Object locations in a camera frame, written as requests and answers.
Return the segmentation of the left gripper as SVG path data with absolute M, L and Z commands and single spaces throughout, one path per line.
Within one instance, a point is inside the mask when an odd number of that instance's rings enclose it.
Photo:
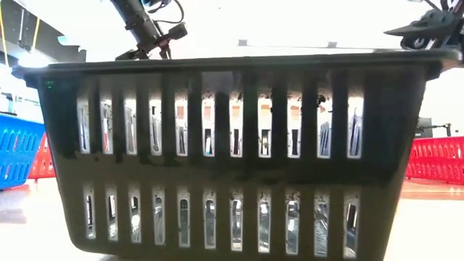
M 153 49 L 160 48 L 159 55 L 162 59 L 172 59 L 169 35 L 163 35 L 160 38 L 152 37 L 145 43 L 138 43 L 137 50 L 130 49 L 121 55 L 115 57 L 115 60 L 140 60 L 148 59 L 149 52 Z

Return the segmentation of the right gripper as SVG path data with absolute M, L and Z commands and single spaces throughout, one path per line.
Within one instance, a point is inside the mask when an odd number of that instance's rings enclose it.
M 415 37 L 447 36 L 442 41 L 441 48 L 464 51 L 464 0 L 440 0 L 440 4 L 443 11 L 429 10 L 419 20 L 384 33 L 403 37 L 400 46 L 405 50 L 432 49 L 440 41 L 439 38 Z

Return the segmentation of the red plastic basket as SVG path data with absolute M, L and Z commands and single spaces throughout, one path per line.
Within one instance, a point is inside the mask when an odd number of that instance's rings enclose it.
M 464 185 L 464 136 L 414 139 L 405 177 Z
M 28 175 L 29 179 L 54 178 L 54 164 L 46 133 L 43 134 L 33 165 Z

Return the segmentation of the blue plastic basket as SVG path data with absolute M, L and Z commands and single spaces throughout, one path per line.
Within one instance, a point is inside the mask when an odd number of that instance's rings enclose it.
M 43 123 L 0 113 L 0 190 L 26 182 L 44 132 Z

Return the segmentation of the black plastic basket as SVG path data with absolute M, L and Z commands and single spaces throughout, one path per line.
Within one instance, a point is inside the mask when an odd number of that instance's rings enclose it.
M 451 49 L 16 67 L 71 242 L 160 261 L 383 261 Z

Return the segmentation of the black computer monitor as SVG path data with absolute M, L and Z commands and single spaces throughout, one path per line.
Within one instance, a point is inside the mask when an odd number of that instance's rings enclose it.
M 432 121 L 430 117 L 419 117 L 415 131 L 415 138 L 432 138 L 433 131 L 431 126 Z

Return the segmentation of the long ceiling light bar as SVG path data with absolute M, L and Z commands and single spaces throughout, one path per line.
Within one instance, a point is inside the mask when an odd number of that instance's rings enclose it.
M 375 47 L 345 47 L 335 41 L 316 41 L 309 44 L 271 43 L 269 41 L 256 41 L 250 39 L 238 39 L 237 46 L 240 47 L 262 47 L 262 48 L 290 48 L 290 49 L 375 49 Z

